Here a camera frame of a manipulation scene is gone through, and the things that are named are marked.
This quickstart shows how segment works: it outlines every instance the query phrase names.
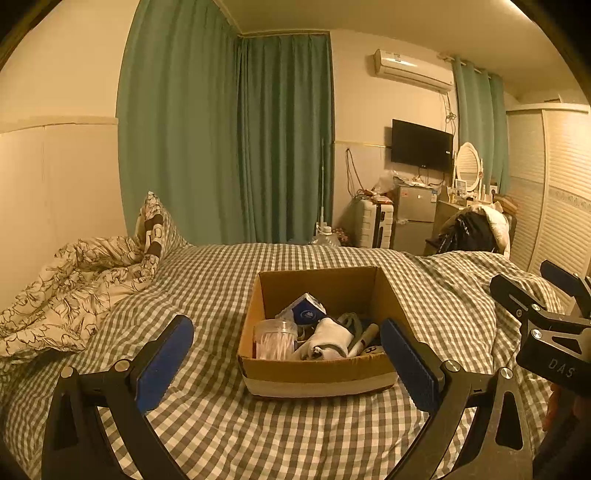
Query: white marker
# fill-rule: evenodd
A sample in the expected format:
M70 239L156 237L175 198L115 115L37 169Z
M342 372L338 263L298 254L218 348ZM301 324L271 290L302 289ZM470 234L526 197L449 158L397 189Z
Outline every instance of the white marker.
M351 350L349 350L349 353L347 353L347 358L351 358L352 356L357 356L361 352L363 352L363 350L365 350L365 348L372 342L372 340L375 338L375 336L378 334L378 332L379 332L379 326L377 326L375 323L372 323L368 327L368 329L366 331L364 331L364 333L361 336L361 338L359 339L359 341L355 345L353 345Z

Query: black screen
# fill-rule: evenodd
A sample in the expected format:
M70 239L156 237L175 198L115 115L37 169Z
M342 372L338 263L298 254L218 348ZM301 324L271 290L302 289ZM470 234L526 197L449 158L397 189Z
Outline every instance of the black screen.
M451 172L453 136L435 128L392 120L392 161Z

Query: cardboard box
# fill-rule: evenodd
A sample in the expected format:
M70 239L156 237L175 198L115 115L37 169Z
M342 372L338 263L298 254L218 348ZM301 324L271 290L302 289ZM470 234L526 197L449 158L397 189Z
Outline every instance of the cardboard box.
M254 326L272 319L304 293L333 318L355 312L380 324L387 318L412 332L386 275L378 267L260 272L254 281L238 347L247 389L261 397L334 397L381 390L398 380L385 353L340 360L272 361L255 357Z

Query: oval mirror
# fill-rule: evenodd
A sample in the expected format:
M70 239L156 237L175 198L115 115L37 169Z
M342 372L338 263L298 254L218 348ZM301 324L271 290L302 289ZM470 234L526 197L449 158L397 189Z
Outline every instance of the oval mirror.
M464 143L457 152L456 177L466 182L466 191L473 192L480 182L480 158L469 142Z

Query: screw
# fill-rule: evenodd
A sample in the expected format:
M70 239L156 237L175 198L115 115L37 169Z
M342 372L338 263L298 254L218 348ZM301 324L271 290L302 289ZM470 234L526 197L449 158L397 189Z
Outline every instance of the screw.
M462 366L459 363L457 363L455 360L446 360L445 368L446 368L446 370L448 370L450 372L457 372L457 371L459 371L459 369L462 368Z
M62 378L70 378L74 373L74 369L72 367L64 367L61 369L61 377Z
M513 378L513 372L507 367L501 368L501 375L503 375L503 377L505 377L507 380Z
M128 360L119 360L115 364L115 370L118 372L125 372L129 368L129 361Z

